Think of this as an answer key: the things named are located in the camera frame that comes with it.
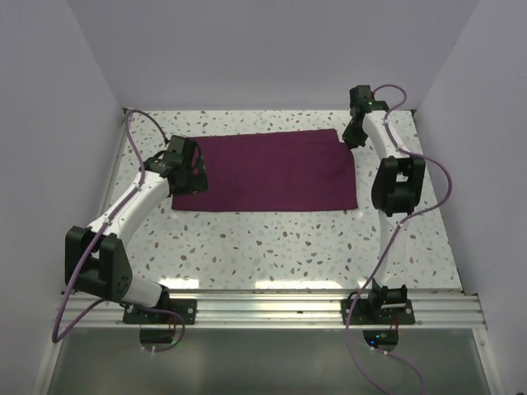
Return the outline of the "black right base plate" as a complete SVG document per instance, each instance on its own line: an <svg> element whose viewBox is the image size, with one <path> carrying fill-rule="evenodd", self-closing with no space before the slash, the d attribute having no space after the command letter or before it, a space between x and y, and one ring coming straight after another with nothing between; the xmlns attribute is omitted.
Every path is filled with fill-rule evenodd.
<svg viewBox="0 0 527 395"><path fill-rule="evenodd" d="M416 323L408 288L382 286L360 298L352 311L352 325L414 325Z"/></svg>

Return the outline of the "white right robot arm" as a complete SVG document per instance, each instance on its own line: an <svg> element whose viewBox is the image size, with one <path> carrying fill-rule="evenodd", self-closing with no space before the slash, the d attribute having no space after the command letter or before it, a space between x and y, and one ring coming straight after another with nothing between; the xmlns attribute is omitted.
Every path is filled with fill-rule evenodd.
<svg viewBox="0 0 527 395"><path fill-rule="evenodd" d="M406 227L403 219L415 212L421 200L425 160L410 154L390 124L389 106L375 98L370 86L354 86L349 97L351 120L344 129L343 142L351 150L370 142L379 159L371 203L380 221L380 256L361 288L398 289L406 285L406 247L396 237Z"/></svg>

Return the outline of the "aluminium frame rail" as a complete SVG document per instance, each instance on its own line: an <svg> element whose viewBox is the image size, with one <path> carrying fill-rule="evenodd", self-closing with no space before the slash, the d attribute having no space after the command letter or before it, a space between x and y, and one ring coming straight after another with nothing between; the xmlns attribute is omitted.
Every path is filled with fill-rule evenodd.
<svg viewBox="0 0 527 395"><path fill-rule="evenodd" d="M191 328L202 329L341 329L347 314L345 290L174 292L171 299L189 304ZM483 329L479 299L459 292L408 293L408 306L381 313L378 324L356 321L354 329Z"/></svg>

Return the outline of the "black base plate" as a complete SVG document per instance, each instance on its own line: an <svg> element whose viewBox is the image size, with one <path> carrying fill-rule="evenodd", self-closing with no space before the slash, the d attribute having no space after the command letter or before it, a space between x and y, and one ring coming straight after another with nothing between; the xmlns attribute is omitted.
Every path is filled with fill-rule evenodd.
<svg viewBox="0 0 527 395"><path fill-rule="evenodd" d="M352 311L352 325L414 325L416 323L408 288L382 286L360 298Z"/></svg>
<svg viewBox="0 0 527 395"><path fill-rule="evenodd" d="M184 323L194 325L198 312L198 301L190 298L171 298L164 295L151 308L126 306L123 323L132 325L164 325Z"/></svg>

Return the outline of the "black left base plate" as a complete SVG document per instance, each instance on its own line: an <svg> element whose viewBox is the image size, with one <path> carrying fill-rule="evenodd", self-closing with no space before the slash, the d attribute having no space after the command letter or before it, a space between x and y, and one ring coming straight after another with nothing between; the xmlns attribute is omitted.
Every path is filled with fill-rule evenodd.
<svg viewBox="0 0 527 395"><path fill-rule="evenodd" d="M184 323L194 325L198 312L198 301L190 298L171 298L164 295L151 308L126 306L123 323L132 325L164 325Z"/></svg>

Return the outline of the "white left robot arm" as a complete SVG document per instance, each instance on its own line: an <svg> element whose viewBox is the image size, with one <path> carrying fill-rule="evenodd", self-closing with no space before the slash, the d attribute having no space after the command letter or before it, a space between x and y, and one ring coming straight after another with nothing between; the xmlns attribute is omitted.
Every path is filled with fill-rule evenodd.
<svg viewBox="0 0 527 395"><path fill-rule="evenodd" d="M166 321L171 303L166 288L135 277L126 248L151 211L167 198L208 191L200 145L173 136L166 149L141 163L123 195L86 227L74 226L65 237L65 283L103 300L138 304L153 323Z"/></svg>

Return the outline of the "purple cloth wrap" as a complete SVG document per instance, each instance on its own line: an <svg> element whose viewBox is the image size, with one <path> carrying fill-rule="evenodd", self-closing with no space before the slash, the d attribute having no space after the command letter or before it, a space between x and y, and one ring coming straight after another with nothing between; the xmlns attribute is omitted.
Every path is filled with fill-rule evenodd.
<svg viewBox="0 0 527 395"><path fill-rule="evenodd" d="M341 211L358 207L355 160L335 129L198 138L209 189L175 211Z"/></svg>

